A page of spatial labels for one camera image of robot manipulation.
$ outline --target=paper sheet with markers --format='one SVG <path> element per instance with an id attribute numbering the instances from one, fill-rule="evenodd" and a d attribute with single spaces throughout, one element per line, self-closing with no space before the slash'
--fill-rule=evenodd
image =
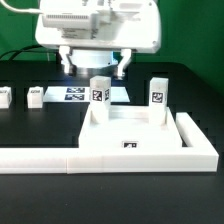
<path id="1" fill-rule="evenodd" d="M 49 86 L 44 102 L 89 102 L 89 87 Z M 125 87 L 111 87 L 111 102 L 130 102 Z"/>

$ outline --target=black table surface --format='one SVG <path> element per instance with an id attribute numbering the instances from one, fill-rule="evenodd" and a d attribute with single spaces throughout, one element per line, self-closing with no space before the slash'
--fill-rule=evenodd
<path id="1" fill-rule="evenodd" d="M 210 140 L 217 173 L 0 175 L 0 223 L 224 223 L 224 98 L 176 63 L 133 63 L 112 85 L 127 88 L 130 105 L 147 105 L 152 77 L 169 78 L 171 112 L 188 112 Z M 13 95 L 0 111 L 0 147 L 77 147 L 88 103 L 28 110 L 26 95 L 33 86 L 88 85 L 54 63 L 0 62 L 0 86 Z"/>

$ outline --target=white rectangular base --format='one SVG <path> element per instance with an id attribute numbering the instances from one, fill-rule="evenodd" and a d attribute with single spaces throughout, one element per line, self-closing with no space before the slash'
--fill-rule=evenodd
<path id="1" fill-rule="evenodd" d="M 123 107 L 114 109 L 114 113 L 117 111 L 117 114 L 125 115 L 120 113 Z M 89 110 L 83 124 L 83 133 L 87 133 L 90 123 L 88 113 Z M 171 113 L 168 112 L 167 126 L 171 132 L 176 132 L 176 125 L 169 114 Z M 133 116 L 145 116 L 144 109 L 129 108 L 125 117 Z M 176 124 L 181 137 L 190 147 L 177 147 L 174 144 L 155 148 L 2 148 L 0 174 L 216 172 L 219 155 L 189 115 L 177 113 Z"/>
<path id="2" fill-rule="evenodd" d="M 164 125 L 150 124 L 148 107 L 143 106 L 111 106 L 109 120 L 104 124 L 94 123 L 91 113 L 89 106 L 79 136 L 79 148 L 108 150 L 133 146 L 154 151 L 158 148 L 182 147 L 169 108 Z"/>

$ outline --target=white block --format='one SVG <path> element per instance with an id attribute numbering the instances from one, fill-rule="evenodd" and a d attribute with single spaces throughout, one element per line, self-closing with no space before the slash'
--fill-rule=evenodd
<path id="1" fill-rule="evenodd" d="M 0 109 L 9 108 L 12 101 L 11 87 L 0 88 Z"/>
<path id="2" fill-rule="evenodd" d="M 95 76 L 90 79 L 90 107 L 93 122 L 102 124 L 109 119 L 111 78 Z"/>
<path id="3" fill-rule="evenodd" d="M 166 122 L 166 106 L 168 79 L 152 78 L 149 92 L 149 123 L 164 125 Z"/>
<path id="4" fill-rule="evenodd" d="M 43 107 L 43 87 L 31 87 L 27 94 L 28 108 L 42 108 Z"/>

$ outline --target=green background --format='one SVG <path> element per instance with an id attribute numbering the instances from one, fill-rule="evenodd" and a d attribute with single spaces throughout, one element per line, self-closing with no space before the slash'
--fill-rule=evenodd
<path id="1" fill-rule="evenodd" d="M 8 2 L 37 7 L 37 0 Z M 224 95 L 224 1 L 159 0 L 159 8 L 162 47 L 155 55 L 137 54 L 134 60 L 185 64 Z M 36 20 L 37 16 L 14 14 L 0 6 L 0 54 L 36 44 Z M 47 60 L 47 56 L 24 53 L 18 59 Z"/>

